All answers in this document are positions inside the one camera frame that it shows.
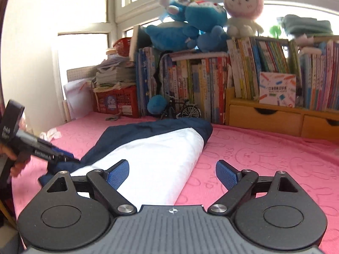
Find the left hand in pink sleeve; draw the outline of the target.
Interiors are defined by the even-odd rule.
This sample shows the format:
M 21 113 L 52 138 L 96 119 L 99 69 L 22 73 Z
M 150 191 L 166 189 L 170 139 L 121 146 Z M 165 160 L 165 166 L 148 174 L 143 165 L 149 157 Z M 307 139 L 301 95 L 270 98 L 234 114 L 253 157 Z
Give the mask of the left hand in pink sleeve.
M 31 161 L 31 158 L 28 158 L 27 160 L 23 161 L 22 159 L 18 159 L 17 155 L 14 153 L 14 151 L 8 147 L 7 145 L 4 145 L 1 143 L 1 154 L 7 155 L 11 160 L 15 161 L 14 166 L 10 169 L 10 176 L 11 177 L 17 177 L 21 174 L 21 171 L 26 167 L 26 165 Z

